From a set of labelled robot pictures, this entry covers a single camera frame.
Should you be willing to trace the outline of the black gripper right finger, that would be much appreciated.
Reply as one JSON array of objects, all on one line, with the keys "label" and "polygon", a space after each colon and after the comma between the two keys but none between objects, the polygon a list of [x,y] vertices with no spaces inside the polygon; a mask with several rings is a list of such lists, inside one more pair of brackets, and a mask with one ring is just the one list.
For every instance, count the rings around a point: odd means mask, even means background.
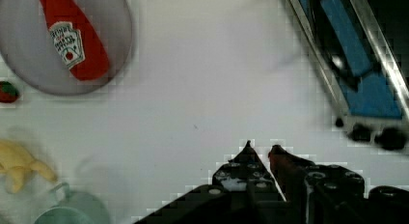
[{"label": "black gripper right finger", "polygon": [[274,145],[270,170],[303,224],[409,224],[408,192],[380,185],[337,164],[320,165]]}]

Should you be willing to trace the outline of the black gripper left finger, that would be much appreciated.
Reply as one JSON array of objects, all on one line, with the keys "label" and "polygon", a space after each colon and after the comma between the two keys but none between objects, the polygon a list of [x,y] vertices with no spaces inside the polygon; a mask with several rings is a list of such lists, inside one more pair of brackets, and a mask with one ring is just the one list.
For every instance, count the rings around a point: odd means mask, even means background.
[{"label": "black gripper left finger", "polygon": [[275,180],[247,141],[210,184],[179,196],[134,224],[259,224],[257,205],[282,203]]}]

